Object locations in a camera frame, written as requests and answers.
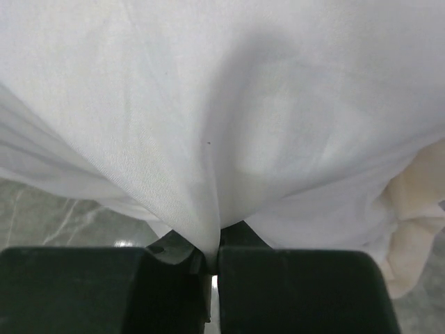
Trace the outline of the grey pillowcase with cream ruffle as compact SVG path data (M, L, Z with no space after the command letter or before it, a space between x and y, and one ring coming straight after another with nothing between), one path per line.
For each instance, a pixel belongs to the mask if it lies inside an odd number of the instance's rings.
M444 229L444 141L422 149L386 189L396 229L380 268L389 295L398 299L419 281L433 241Z

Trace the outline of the white pillow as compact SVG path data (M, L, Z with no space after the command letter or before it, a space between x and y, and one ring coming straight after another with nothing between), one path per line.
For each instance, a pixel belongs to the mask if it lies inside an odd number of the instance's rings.
M2 1L1 176L161 223L213 258L365 251L444 137L443 1Z

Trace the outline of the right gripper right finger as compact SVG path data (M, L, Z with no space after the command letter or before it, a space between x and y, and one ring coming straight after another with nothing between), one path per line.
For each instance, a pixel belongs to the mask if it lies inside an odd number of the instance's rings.
M244 222L221 232L222 333L399 333L377 264L350 250L277 250Z

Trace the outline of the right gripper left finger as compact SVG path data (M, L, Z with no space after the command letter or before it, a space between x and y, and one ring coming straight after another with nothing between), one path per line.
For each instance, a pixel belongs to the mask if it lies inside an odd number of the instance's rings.
M1 252L2 333L203 333L211 276L176 232L146 247Z

